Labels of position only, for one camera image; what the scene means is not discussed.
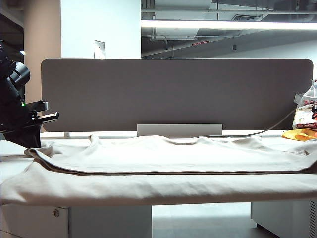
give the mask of yellow cloth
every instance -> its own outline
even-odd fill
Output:
[[[282,134],[282,137],[292,140],[306,141],[317,139],[317,132],[310,129],[288,130]]]

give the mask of cable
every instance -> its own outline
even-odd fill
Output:
[[[286,118],[288,118],[293,112],[296,111],[296,108],[293,109],[289,114],[287,114],[285,117],[283,117],[282,120],[280,120],[278,123],[276,123],[275,125],[271,126],[270,128],[257,132],[257,133],[252,133],[252,134],[246,134],[246,135],[204,135],[204,136],[197,136],[195,138],[199,138],[199,137],[207,137],[207,138],[241,138],[241,137],[249,137],[249,136],[253,136],[253,135],[258,135],[264,132],[267,132],[268,130],[272,130],[273,128],[277,127],[278,125],[280,125]]]

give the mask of folded garment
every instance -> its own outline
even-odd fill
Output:
[[[292,140],[307,141],[311,139],[316,139],[317,133],[314,130],[305,128],[305,129],[297,129],[297,130],[288,130],[284,132],[282,137],[292,139]]]
[[[317,156],[305,150],[276,150],[259,138],[233,141],[163,136],[106,140],[88,147],[48,144],[26,154],[51,171],[78,175],[289,173],[309,168]]]

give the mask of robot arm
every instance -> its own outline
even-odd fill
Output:
[[[39,116],[38,112],[48,110],[47,102],[24,102],[19,90],[29,80],[29,69],[20,62],[10,61],[0,42],[0,133],[6,140],[35,148],[41,147],[42,124],[57,120],[59,113]]]

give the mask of fluorescent light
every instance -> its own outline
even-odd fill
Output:
[[[263,21],[178,21],[141,20],[141,27],[157,28],[207,28],[217,30],[317,30],[317,23],[309,22],[263,22]]]

